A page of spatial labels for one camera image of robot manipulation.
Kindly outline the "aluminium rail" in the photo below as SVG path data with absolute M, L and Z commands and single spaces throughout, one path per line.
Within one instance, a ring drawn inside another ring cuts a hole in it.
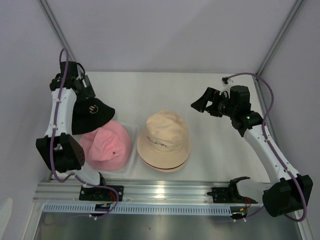
M 110 186 L 124 186 L 123 204 L 212 205 L 207 195 L 213 187 L 227 187 L 228 182 L 107 179 Z M 34 202 L 78 202 L 81 183 L 70 179 L 37 185 Z

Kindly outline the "right aluminium frame post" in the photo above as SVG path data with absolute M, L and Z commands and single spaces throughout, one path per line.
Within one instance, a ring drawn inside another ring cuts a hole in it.
M 281 46 L 282 42 L 284 41 L 287 33 L 289 32 L 290 28 L 294 24 L 296 18 L 298 17 L 300 11 L 302 10 L 303 6 L 305 5 L 306 0 L 295 0 L 293 6 L 291 7 L 289 13 L 287 14 L 284 22 L 282 23 L 278 33 L 276 34 L 270 48 L 268 49 L 266 55 L 264 56 L 261 64 L 259 65 L 256 74 L 261 76 L 265 69 L 267 68 L 268 64 L 271 62 L 275 54 L 277 53 L 279 47 Z

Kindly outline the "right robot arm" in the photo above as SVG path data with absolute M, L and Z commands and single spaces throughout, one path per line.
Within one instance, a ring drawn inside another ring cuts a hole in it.
M 309 175 L 301 175 L 286 160 L 268 135 L 262 116 L 251 109 L 248 87 L 235 85 L 222 91 L 209 87 L 190 106 L 214 117 L 229 117 L 233 128 L 252 147 L 271 183 L 271 187 L 262 194 L 262 202 L 269 215 L 284 215 L 290 219 L 290 213 L 302 211 L 302 216 L 295 221 L 306 219 L 313 181 Z

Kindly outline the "aluminium frame post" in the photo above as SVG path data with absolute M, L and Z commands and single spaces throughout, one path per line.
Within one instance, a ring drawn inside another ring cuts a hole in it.
M 75 57 L 75 54 L 70 46 L 70 44 L 68 43 L 67 38 L 65 37 L 65 34 L 62 31 L 62 28 L 60 26 L 60 24 L 58 23 L 58 18 L 55 16 L 52 8 L 49 5 L 49 2 L 47 0 L 37 0 L 44 16 L 46 17 L 53 33 L 55 34 L 59 44 L 61 45 L 62 48 L 67 49 L 68 54 L 69 54 L 69 58 L 74 61 L 77 62 L 77 58 Z
M 266 55 L 264 56 L 261 64 L 259 65 L 256 74 L 261 76 L 265 69 L 267 68 L 268 64 L 271 62 L 275 54 L 277 53 L 279 47 L 281 46 L 282 42 L 284 41 L 287 33 L 289 32 L 290 28 L 294 24 L 296 18 L 298 17 L 300 11 L 302 10 L 303 6 L 305 5 L 306 0 L 295 0 L 293 6 L 291 7 L 289 13 L 287 14 L 284 22 L 282 23 L 278 33 L 276 34 L 270 48 L 268 49 Z

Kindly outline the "beige cap with script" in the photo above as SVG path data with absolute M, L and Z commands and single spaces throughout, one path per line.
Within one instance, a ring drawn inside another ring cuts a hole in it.
M 188 126 L 177 113 L 158 111 L 147 119 L 136 146 L 139 157 L 147 163 L 163 169 L 177 167 L 191 153 Z

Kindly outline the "pink bucket hat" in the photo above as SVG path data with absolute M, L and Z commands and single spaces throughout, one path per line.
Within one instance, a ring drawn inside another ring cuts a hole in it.
M 140 159 L 142 160 L 142 162 L 143 162 L 144 164 L 146 164 L 147 166 L 151 167 L 152 169 L 157 170 L 157 171 L 159 171 L 159 172 L 164 172 L 164 173 L 176 172 L 176 171 L 182 169 L 182 168 L 186 165 L 186 163 L 187 163 L 187 160 L 186 160 L 186 161 L 184 161 L 182 164 L 180 164 L 180 165 L 178 165 L 178 166 L 176 166 L 176 167 L 172 167 L 172 168 L 160 168 L 160 167 L 155 167 L 155 166 L 147 163 L 147 162 L 146 162 L 143 158 L 141 158 L 141 157 L 140 157 Z

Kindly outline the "pink cap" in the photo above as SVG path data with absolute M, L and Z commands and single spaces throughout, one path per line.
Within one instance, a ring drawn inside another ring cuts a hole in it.
M 85 161 L 98 170 L 119 170 L 131 156 L 131 138 L 125 128 L 113 120 L 83 134 L 79 143 L 84 150 Z

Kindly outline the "white plastic tray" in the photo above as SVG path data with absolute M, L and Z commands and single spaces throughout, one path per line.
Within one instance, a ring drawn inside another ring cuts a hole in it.
M 130 158 L 129 158 L 128 162 L 122 168 L 120 168 L 118 170 L 114 170 L 114 171 L 99 170 L 99 169 L 92 167 L 93 169 L 95 169 L 97 171 L 101 171 L 104 174 L 115 175 L 115 176 L 125 176 L 127 174 L 127 172 L 130 171 L 130 169 L 134 163 L 135 157 L 136 157 L 136 150 L 135 150 L 136 139 L 137 139 L 137 134 L 140 129 L 135 124 L 126 123 L 126 124 L 121 124 L 121 125 L 127 131 L 127 133 L 130 136 L 130 139 L 131 139 L 131 151 L 130 151 Z

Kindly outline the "left aluminium frame post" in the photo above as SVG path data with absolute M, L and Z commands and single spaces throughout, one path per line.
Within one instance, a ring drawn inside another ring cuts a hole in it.
M 46 17 L 53 33 L 55 34 L 59 44 L 61 45 L 62 48 L 67 49 L 68 54 L 69 54 L 69 58 L 74 61 L 77 62 L 77 58 L 75 57 L 75 54 L 70 46 L 70 44 L 68 43 L 67 38 L 65 37 L 65 34 L 62 31 L 62 28 L 60 26 L 60 24 L 58 23 L 58 18 L 55 16 L 52 8 L 49 5 L 49 2 L 47 0 L 37 0 L 44 16 Z

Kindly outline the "black bucket hat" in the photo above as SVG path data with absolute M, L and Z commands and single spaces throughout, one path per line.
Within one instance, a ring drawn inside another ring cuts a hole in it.
M 88 98 L 74 104 L 71 131 L 73 135 L 83 135 L 103 127 L 115 116 L 116 110 L 100 99 Z

